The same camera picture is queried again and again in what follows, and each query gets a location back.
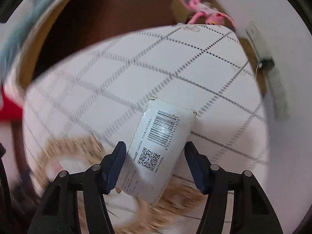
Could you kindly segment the white barcode cardboard box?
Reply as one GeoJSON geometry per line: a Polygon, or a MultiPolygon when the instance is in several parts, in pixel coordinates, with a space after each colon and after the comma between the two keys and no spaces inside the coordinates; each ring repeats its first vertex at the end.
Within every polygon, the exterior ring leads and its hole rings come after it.
{"type": "Polygon", "coordinates": [[[128,148],[117,188],[154,206],[172,177],[196,115],[193,109],[150,99],[128,148]]]}

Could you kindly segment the white checkered tablecloth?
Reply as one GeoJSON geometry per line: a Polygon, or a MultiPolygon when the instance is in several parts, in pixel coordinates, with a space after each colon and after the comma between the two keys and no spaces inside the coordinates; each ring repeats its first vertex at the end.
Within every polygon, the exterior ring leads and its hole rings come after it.
{"type": "Polygon", "coordinates": [[[224,26],[139,30],[27,89],[29,233],[268,233],[263,98],[224,26]]]}

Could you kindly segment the red blanket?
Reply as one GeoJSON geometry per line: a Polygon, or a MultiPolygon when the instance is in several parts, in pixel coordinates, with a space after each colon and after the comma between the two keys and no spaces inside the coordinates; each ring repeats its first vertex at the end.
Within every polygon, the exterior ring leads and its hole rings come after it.
{"type": "Polygon", "coordinates": [[[22,121],[23,108],[8,98],[4,92],[4,86],[1,85],[1,112],[0,121],[22,121]]]}

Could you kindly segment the black power adapter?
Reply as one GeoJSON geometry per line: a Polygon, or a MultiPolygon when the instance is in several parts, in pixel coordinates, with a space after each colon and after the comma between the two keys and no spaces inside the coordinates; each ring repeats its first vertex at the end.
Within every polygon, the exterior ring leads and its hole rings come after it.
{"type": "Polygon", "coordinates": [[[258,68],[260,68],[261,70],[271,70],[272,68],[274,68],[275,63],[273,61],[272,58],[267,58],[267,59],[262,59],[260,61],[257,62],[257,66],[258,68]]]}

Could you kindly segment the brown cardboard box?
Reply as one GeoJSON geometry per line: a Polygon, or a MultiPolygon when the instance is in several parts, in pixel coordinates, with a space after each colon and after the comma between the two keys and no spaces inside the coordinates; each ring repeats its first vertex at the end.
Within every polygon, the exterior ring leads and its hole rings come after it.
{"type": "MultiPolygon", "coordinates": [[[[217,0],[200,0],[203,4],[217,9],[219,12],[225,13],[217,0]]],[[[189,6],[190,0],[172,0],[170,10],[175,23],[188,23],[195,11],[189,6]]]]}

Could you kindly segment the light blue duvet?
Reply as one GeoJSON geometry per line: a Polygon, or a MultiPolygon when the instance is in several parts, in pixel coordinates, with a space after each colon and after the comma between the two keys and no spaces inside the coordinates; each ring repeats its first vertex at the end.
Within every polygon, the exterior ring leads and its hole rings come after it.
{"type": "Polygon", "coordinates": [[[3,81],[10,69],[21,46],[28,37],[32,27],[48,7],[48,0],[32,0],[33,8],[28,15],[10,32],[8,39],[1,49],[1,81],[3,81]]]}

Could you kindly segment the pink panther plush toy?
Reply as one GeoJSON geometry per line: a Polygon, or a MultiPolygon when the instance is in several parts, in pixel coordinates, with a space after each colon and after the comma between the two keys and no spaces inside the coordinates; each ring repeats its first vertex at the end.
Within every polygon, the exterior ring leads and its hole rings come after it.
{"type": "Polygon", "coordinates": [[[200,0],[190,0],[189,6],[195,11],[190,21],[186,24],[222,25],[235,30],[234,21],[226,14],[213,9],[200,0]]]}

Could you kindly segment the white wall socket strip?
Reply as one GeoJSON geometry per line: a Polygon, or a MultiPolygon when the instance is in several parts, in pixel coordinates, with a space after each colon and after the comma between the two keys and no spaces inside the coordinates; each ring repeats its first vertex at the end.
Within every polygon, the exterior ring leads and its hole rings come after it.
{"type": "MultiPolygon", "coordinates": [[[[257,62],[267,58],[272,58],[274,61],[272,52],[267,44],[267,41],[265,41],[262,33],[253,21],[249,21],[249,24],[247,25],[245,31],[249,37],[249,40],[251,41],[254,51],[256,52],[257,62]]],[[[255,73],[258,73],[258,70],[260,70],[264,75],[266,83],[269,87],[275,120],[286,121],[289,118],[287,93],[276,63],[274,68],[269,71],[261,70],[256,65],[255,73]]]]}

